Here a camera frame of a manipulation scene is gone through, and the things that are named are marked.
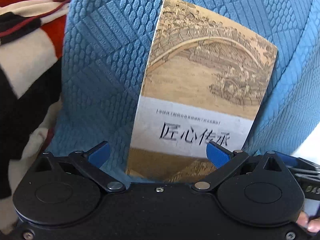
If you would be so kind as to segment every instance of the book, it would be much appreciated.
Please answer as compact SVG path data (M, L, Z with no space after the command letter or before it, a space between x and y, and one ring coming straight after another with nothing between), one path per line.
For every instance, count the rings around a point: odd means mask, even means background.
M163 0L127 174L195 182L214 171L207 143L242 148L276 54L275 45L226 17L182 0Z

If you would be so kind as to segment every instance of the finger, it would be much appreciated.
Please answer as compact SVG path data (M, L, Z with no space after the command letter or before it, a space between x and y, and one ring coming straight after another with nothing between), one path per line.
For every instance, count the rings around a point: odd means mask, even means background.
M307 227L308 221L309 221L308 215L302 211L298 217L297 224L302 227Z
M320 231L320 219L313 219L308 225L308 231L312 233L317 233Z

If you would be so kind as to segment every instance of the blue cushion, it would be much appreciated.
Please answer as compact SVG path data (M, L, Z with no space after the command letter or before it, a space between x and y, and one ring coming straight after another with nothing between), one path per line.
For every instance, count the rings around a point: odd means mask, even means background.
M290 154L320 121L320 0L185 0L218 12L278 47L244 145ZM103 140L102 169L123 170L162 0L72 0L64 39L63 109L49 150L67 155Z

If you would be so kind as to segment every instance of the screw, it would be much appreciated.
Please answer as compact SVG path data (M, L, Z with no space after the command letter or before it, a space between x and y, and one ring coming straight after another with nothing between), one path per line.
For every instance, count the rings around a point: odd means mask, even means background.
M33 239L33 234L31 232L24 232L23 233L23 238L25 240L32 240Z
M296 238L296 234L294 232L289 232L287 233L287 235L285 236L286 240L294 240Z
M164 191L164 188L163 187L157 187L156 188L156 192L163 192Z
M199 182L197 182L195 184L195 187L197 189L205 190L205 189L210 188L210 184L208 182L205 182L205 181L199 181Z
M108 183L107 187L108 189L111 189L111 190L117 190L117 189L121 189L123 187L123 184L119 181L112 181Z

